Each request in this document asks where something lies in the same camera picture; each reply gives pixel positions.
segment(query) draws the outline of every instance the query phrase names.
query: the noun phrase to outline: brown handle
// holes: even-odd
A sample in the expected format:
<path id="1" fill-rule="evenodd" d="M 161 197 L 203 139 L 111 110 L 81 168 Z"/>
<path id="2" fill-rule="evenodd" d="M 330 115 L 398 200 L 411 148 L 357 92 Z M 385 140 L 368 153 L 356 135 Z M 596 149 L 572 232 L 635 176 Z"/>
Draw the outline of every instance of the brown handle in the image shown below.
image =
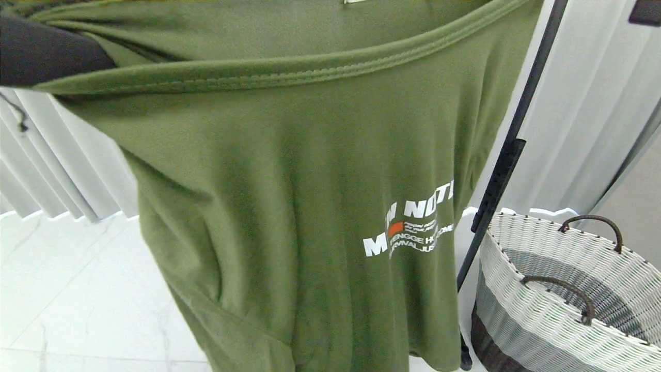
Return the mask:
<path id="1" fill-rule="evenodd" d="M 585 294 L 585 292 L 581 291 L 578 287 L 575 287 L 574 285 L 571 285 L 567 283 L 566 281 L 561 281 L 560 279 L 555 279 L 552 277 L 538 277 L 534 275 L 526 275 L 524 276 L 523 279 L 521 279 L 521 283 L 526 284 L 530 281 L 542 281 L 546 283 L 553 283 L 560 285 L 564 287 L 566 290 L 574 293 L 576 296 L 579 296 L 583 302 L 585 302 L 585 310 L 582 312 L 582 316 L 580 319 L 580 322 L 585 324 L 586 326 L 589 326 L 592 324 L 592 319 L 594 319 L 596 315 L 596 310 L 594 308 L 594 302 Z"/>
<path id="2" fill-rule="evenodd" d="M 572 223 L 572 222 L 578 221 L 578 220 L 597 220 L 597 221 L 602 221 L 602 222 L 606 222 L 607 224 L 609 224 L 613 228 L 613 231 L 615 231 L 615 238 L 617 239 L 617 243 L 615 245 L 614 251 L 616 251 L 619 254 L 622 254 L 622 245 L 623 245 L 622 233 L 620 232 L 617 225 L 613 221 L 609 220 L 606 217 L 595 216 L 594 214 L 587 214 L 585 216 L 572 217 L 572 218 L 566 220 L 563 223 L 563 225 L 560 226 L 558 231 L 559 232 L 566 232 L 567 230 L 569 230 L 569 224 Z"/>

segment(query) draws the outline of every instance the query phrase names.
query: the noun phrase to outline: white and gray basket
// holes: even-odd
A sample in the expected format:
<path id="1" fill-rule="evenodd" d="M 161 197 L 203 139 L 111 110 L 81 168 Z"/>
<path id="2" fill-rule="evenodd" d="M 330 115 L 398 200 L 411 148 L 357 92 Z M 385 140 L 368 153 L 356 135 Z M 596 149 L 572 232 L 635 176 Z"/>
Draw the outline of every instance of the white and gray basket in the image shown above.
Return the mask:
<path id="1" fill-rule="evenodd" d="M 568 228 L 585 218 L 617 242 Z M 661 273 L 610 220 L 501 213 L 480 249 L 471 342 L 487 370 L 661 372 Z"/>

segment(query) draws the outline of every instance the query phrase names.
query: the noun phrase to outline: black pole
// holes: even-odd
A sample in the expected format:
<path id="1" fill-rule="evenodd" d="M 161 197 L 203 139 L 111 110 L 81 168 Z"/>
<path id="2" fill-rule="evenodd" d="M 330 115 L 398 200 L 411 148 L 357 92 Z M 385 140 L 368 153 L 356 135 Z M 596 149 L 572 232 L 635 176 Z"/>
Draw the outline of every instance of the black pole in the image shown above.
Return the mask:
<path id="1" fill-rule="evenodd" d="M 505 141 L 502 148 L 500 149 L 500 154 L 496 160 L 496 165 L 494 171 L 491 173 L 491 178 L 486 187 L 484 196 L 482 197 L 482 202 L 480 207 L 473 219 L 473 225 L 471 226 L 471 231 L 475 233 L 473 236 L 473 241 L 468 249 L 466 258 L 464 259 L 461 269 L 457 275 L 457 291 L 461 289 L 464 280 L 468 274 L 468 270 L 471 268 L 475 256 L 477 255 L 477 250 L 482 244 L 482 240 L 485 237 L 486 230 L 488 229 L 489 223 L 496 212 L 496 207 L 498 206 L 505 188 L 510 181 L 514 168 L 521 156 L 521 153 L 524 150 L 525 141 L 516 136 L 519 134 L 521 125 L 524 121 L 525 114 L 530 107 L 532 102 L 533 95 L 537 89 L 537 84 L 541 77 L 542 71 L 546 61 L 549 58 L 549 53 L 551 52 L 551 46 L 553 41 L 558 33 L 560 28 L 560 23 L 563 19 L 564 10 L 566 9 L 568 0 L 555 0 L 553 3 L 553 8 L 551 9 L 551 15 L 547 21 L 546 28 L 544 30 L 544 35 L 542 36 L 541 42 L 539 44 L 539 49 L 537 49 L 537 54 L 535 55 L 535 60 L 533 62 L 530 74 L 525 83 L 524 91 L 521 94 L 521 99 L 519 104 L 516 107 L 514 117 L 512 118 L 512 123 L 510 129 L 505 136 Z M 463 335 L 461 337 L 461 368 L 464 371 L 468 371 L 473 366 L 473 361 L 469 355 L 469 348 L 466 345 Z"/>

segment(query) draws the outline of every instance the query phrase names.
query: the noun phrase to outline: woven basket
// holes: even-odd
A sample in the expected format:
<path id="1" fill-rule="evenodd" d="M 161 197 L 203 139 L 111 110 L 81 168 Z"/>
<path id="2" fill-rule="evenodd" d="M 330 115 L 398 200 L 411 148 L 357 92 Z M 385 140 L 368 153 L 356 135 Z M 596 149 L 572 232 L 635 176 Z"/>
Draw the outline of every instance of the woven basket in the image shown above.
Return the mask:
<path id="1" fill-rule="evenodd" d="M 585 218 L 618 241 L 568 228 Z M 471 342 L 490 372 L 661 372 L 661 273 L 606 218 L 499 214 L 481 244 Z"/>

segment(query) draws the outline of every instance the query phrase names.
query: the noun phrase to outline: tile floor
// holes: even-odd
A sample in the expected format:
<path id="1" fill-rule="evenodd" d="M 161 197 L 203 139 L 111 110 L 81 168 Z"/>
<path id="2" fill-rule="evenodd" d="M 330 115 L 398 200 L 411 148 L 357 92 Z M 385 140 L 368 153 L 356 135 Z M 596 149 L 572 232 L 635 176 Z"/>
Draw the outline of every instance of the tile floor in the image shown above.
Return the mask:
<path id="1" fill-rule="evenodd" d="M 457 229 L 458 251 L 470 219 Z M 67 215 L 0 220 L 0 371 L 211 372 L 138 225 L 123 215 L 98 224 Z M 464 326 L 473 301 L 460 298 Z M 410 370 L 433 371 L 419 358 Z"/>

